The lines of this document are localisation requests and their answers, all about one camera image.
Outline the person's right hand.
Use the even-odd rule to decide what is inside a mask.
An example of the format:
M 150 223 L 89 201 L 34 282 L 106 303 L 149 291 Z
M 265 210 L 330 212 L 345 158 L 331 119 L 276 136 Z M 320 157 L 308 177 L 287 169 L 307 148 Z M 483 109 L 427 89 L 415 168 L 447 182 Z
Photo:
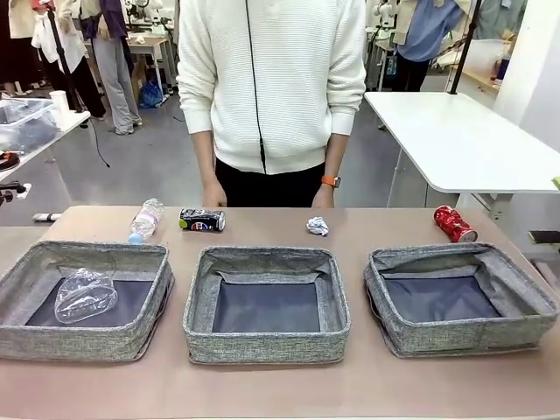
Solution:
M 228 206 L 227 196 L 218 180 L 210 180 L 203 184 L 202 206 L 208 208 Z

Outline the person's left hand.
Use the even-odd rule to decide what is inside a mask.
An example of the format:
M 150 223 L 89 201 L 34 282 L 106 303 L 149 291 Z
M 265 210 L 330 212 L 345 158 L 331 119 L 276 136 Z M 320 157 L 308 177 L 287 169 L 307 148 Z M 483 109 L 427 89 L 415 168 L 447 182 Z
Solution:
M 334 208 L 334 191 L 331 185 L 322 184 L 311 203 L 312 208 Z

